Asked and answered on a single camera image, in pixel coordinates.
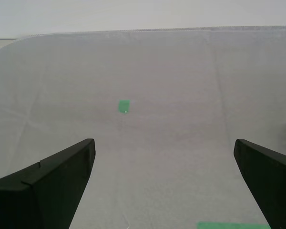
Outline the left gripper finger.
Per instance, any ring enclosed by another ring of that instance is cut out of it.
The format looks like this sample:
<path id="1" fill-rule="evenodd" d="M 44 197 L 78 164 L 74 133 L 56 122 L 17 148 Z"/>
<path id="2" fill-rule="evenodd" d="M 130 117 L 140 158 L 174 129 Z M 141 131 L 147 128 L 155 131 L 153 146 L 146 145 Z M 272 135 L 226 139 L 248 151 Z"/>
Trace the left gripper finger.
<path id="1" fill-rule="evenodd" d="M 85 139 L 0 179 L 0 229 L 67 229 L 88 184 L 95 141 Z"/>
<path id="2" fill-rule="evenodd" d="M 272 229 L 286 229 L 286 155 L 237 139 L 234 157 Z"/>

